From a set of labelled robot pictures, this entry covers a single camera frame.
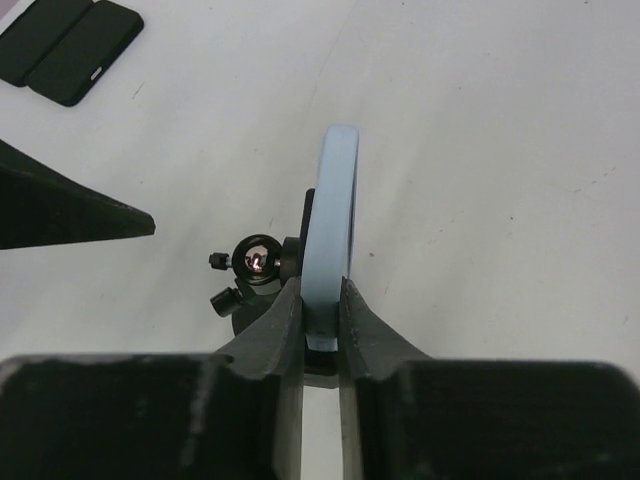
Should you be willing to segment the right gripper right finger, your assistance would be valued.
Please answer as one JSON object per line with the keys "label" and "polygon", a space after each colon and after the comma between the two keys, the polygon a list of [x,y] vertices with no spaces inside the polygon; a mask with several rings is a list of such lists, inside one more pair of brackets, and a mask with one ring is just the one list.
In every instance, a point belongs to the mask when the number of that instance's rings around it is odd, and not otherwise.
{"label": "right gripper right finger", "polygon": [[339,303],[348,479],[635,479],[639,389],[601,362],[440,360]]}

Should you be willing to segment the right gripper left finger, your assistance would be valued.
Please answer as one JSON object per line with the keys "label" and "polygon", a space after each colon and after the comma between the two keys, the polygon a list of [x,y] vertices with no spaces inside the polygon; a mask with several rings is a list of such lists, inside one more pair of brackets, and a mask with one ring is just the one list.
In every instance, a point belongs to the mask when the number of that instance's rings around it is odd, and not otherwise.
{"label": "right gripper left finger", "polygon": [[5,479],[297,479],[300,282],[211,353],[24,355],[1,365]]}

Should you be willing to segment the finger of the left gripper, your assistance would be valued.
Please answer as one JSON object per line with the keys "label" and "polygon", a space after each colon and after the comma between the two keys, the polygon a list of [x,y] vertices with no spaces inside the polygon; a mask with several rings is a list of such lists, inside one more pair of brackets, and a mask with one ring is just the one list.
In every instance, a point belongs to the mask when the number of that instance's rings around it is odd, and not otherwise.
{"label": "finger of the left gripper", "polygon": [[148,213],[84,187],[1,143],[3,250],[155,233]]}

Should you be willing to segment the black phone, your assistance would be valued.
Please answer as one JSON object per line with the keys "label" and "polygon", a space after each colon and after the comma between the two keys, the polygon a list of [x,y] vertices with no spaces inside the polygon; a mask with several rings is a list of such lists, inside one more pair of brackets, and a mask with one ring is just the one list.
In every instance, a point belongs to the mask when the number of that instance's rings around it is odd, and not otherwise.
{"label": "black phone", "polygon": [[26,84],[55,103],[75,106],[143,28],[136,11],[97,1],[27,75]]}
{"label": "black phone", "polygon": [[27,75],[93,4],[91,0],[34,1],[1,34],[1,79],[24,87]]}

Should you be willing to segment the black round base phone stand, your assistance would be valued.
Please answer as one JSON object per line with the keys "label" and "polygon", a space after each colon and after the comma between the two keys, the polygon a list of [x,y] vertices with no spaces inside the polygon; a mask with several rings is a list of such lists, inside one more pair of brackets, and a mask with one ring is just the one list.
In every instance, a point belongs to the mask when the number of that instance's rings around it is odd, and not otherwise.
{"label": "black round base phone stand", "polygon": [[305,386],[338,387],[336,355],[312,352],[303,333],[299,287],[314,194],[313,188],[305,193],[297,235],[279,241],[252,234],[232,253],[209,256],[213,269],[235,275],[233,287],[210,299],[219,316],[232,320],[235,339],[212,354],[203,375],[207,386],[261,381],[274,373]]}

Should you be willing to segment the phone with light blue case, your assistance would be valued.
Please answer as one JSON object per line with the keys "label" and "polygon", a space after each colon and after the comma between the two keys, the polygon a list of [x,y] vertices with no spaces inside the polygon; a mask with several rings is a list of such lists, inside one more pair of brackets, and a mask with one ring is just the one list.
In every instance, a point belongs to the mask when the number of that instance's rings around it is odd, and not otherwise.
{"label": "phone with light blue case", "polygon": [[346,125],[328,128],[303,256],[300,294],[309,349],[337,350],[338,304],[350,275],[357,195],[359,132]]}

